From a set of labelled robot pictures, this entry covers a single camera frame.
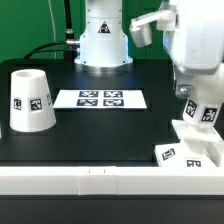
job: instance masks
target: black tabletop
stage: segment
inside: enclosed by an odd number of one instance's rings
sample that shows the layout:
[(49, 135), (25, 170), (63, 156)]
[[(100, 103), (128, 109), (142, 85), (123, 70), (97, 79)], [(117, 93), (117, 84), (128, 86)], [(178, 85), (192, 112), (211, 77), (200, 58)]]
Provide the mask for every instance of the black tabletop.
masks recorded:
[[(174, 95), (170, 61), (139, 60), (131, 71), (109, 75), (78, 71), (63, 61), (11, 60), (0, 68), (4, 162), (155, 165), (155, 145), (177, 141), (170, 121), (181, 119), (185, 101)], [(46, 71), (53, 101), (61, 89), (141, 90), (147, 109), (56, 109), (53, 128), (16, 132), (9, 127), (10, 74), (23, 68)]]
[[(9, 127), (10, 75), (46, 71), (53, 101), (59, 90), (142, 90), (147, 109), (55, 110), (56, 125), (38, 133)], [(0, 65), (1, 166), (157, 166), (157, 144), (175, 143), (172, 119), (185, 101), (175, 97), (172, 63), (137, 60), (131, 71), (90, 74), (62, 60), (9, 60)], [(223, 112), (216, 129), (223, 136)], [(223, 223), (219, 196), (1, 196), (0, 223)]]

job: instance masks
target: white cup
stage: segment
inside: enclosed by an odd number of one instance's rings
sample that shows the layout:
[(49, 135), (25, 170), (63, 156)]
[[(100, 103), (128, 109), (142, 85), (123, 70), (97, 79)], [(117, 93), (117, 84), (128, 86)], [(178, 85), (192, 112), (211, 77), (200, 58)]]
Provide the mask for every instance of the white cup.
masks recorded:
[(46, 74), (25, 69), (11, 75), (10, 127), (21, 132), (37, 132), (56, 123)]

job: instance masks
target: paper card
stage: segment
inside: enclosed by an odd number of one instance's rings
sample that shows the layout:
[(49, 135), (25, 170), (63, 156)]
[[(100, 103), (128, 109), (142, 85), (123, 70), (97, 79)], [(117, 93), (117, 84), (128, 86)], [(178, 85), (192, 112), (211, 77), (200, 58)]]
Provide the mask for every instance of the paper card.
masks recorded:
[(141, 90), (60, 90), (54, 108), (146, 109)]

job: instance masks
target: green wall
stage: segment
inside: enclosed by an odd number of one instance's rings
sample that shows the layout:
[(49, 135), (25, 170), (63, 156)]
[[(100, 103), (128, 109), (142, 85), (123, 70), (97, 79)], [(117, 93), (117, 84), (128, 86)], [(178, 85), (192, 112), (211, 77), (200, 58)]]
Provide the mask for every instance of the green wall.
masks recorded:
[[(70, 0), (73, 29), (79, 38), (85, 28), (84, 0)], [(158, 9), (161, 0), (139, 0), (142, 14)], [(6, 59), (22, 58), (35, 47), (53, 42), (53, 31), (47, 0), (0, 0), (0, 62)], [(52, 0), (57, 40), (64, 40), (64, 7), (62, 0)], [(123, 0), (123, 30), (129, 36), (129, 55), (133, 58), (163, 59), (167, 54), (162, 47), (162, 32), (151, 25), (153, 44), (146, 49), (137, 49), (129, 34), (130, 20), (137, 16), (135, 0)], [(34, 58), (53, 58), (53, 54), (38, 54)]]

